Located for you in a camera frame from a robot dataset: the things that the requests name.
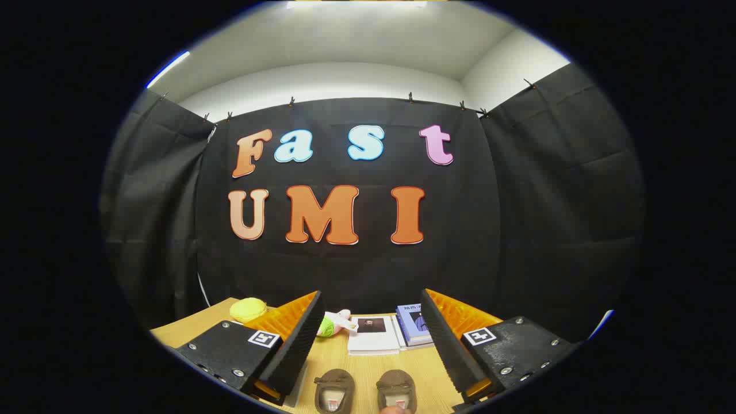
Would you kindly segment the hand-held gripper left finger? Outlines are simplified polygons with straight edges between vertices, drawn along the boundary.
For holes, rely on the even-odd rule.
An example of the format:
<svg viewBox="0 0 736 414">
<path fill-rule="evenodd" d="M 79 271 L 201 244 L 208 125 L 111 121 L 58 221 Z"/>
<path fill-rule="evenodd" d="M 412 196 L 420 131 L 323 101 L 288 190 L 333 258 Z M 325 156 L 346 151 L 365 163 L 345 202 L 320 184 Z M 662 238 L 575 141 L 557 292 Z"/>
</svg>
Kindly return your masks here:
<svg viewBox="0 0 736 414">
<path fill-rule="evenodd" d="M 175 353 L 237 392 L 283 406 L 300 390 L 323 316 L 321 291 L 315 291 L 247 323 L 221 320 Z"/>
</svg>

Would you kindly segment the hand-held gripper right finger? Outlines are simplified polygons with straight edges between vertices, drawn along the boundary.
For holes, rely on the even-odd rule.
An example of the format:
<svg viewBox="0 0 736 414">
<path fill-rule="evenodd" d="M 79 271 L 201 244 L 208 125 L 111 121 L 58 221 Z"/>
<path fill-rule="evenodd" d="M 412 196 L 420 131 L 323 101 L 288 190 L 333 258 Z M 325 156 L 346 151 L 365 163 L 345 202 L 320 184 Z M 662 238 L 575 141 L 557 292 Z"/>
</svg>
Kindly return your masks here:
<svg viewBox="0 0 736 414">
<path fill-rule="evenodd" d="M 432 289 L 421 291 L 420 305 L 435 348 L 464 403 L 531 382 L 581 346 L 528 317 L 502 320 Z"/>
</svg>

